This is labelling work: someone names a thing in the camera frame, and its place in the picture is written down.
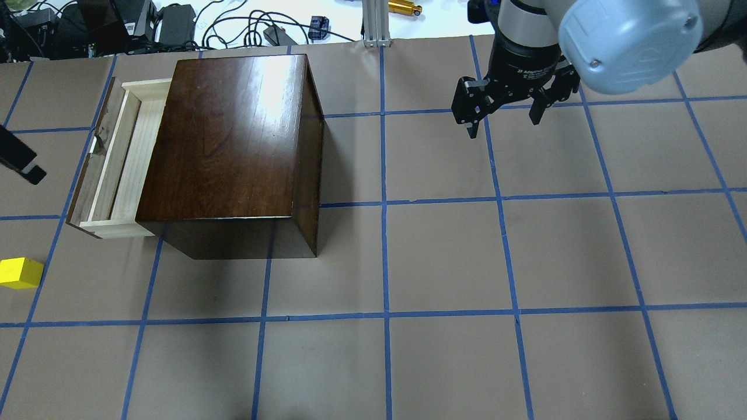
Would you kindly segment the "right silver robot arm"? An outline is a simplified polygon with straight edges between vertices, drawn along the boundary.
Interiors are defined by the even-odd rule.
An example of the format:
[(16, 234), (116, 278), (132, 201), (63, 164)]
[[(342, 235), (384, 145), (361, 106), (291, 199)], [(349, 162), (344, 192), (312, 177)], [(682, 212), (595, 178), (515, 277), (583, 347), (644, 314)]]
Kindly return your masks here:
[(744, 1), (470, 1), (494, 29), (482, 79), (458, 80), (451, 111), (475, 138), (502, 106), (530, 99), (530, 121), (591, 90), (619, 95), (659, 82), (691, 55), (745, 49)]

